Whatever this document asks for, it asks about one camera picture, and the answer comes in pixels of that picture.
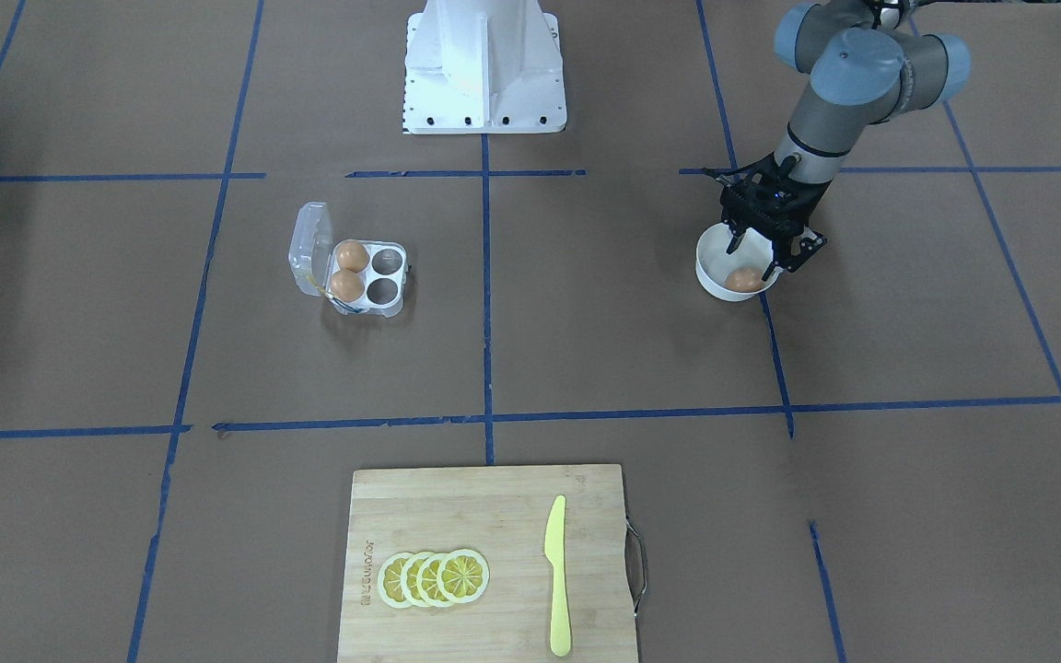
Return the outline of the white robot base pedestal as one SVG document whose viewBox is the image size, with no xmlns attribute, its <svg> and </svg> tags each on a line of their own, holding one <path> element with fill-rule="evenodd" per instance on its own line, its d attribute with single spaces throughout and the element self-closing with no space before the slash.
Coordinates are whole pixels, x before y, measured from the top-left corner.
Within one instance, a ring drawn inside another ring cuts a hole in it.
<svg viewBox="0 0 1061 663">
<path fill-rule="evenodd" d="M 538 1 L 428 1 L 405 47 L 405 134 L 566 130 L 559 21 Z"/>
</svg>

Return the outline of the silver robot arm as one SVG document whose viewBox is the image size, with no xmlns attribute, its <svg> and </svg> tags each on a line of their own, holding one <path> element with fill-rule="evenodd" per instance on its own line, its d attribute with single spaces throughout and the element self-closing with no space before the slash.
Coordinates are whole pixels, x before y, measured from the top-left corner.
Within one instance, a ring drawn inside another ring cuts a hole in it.
<svg viewBox="0 0 1061 663">
<path fill-rule="evenodd" d="M 761 281 L 793 273 L 825 247 L 811 216 L 867 127 L 943 104 L 964 89 L 973 58 L 951 34 L 909 35 L 918 1 L 799 3 L 775 30 L 775 55 L 808 76 L 780 142 L 755 162 L 708 169 L 734 252 L 766 239 Z"/>
</svg>

